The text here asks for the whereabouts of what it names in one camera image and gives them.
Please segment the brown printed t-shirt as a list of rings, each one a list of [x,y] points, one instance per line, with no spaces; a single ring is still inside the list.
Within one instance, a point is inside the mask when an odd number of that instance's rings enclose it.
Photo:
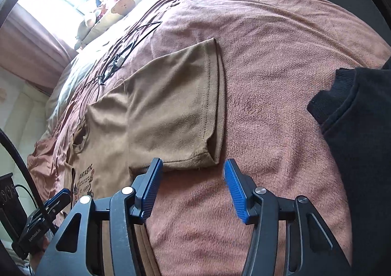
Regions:
[[[156,58],[89,105],[65,159],[73,201],[105,198],[146,172],[219,163],[225,127],[225,72],[208,39]]]

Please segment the cream padded headboard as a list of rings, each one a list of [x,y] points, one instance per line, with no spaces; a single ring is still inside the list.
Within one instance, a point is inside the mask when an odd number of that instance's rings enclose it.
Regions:
[[[47,100],[47,95],[1,69],[1,129],[24,163],[45,132]]]

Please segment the folded black garment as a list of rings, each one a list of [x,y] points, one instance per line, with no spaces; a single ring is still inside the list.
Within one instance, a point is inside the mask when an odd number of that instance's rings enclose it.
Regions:
[[[341,173],[352,229],[353,275],[390,275],[390,62],[337,69],[307,111]]]

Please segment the reddish brown bed blanket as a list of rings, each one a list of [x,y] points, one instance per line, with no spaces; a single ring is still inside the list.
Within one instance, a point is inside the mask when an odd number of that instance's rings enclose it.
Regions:
[[[250,226],[235,214],[223,165],[234,159],[279,197],[305,195],[352,267],[352,229],[341,173],[307,111],[337,69],[381,69],[390,46],[327,0],[142,0],[69,64],[48,127],[27,165],[40,196],[64,186],[65,159],[86,108],[150,61],[215,39],[225,72],[219,163],[163,169],[151,217],[137,228],[150,275],[240,275]]]

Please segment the left pink curtain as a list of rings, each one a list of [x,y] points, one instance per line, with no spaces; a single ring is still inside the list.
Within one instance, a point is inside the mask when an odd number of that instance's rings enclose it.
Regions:
[[[54,90],[76,55],[19,4],[1,26],[1,67],[44,92]]]

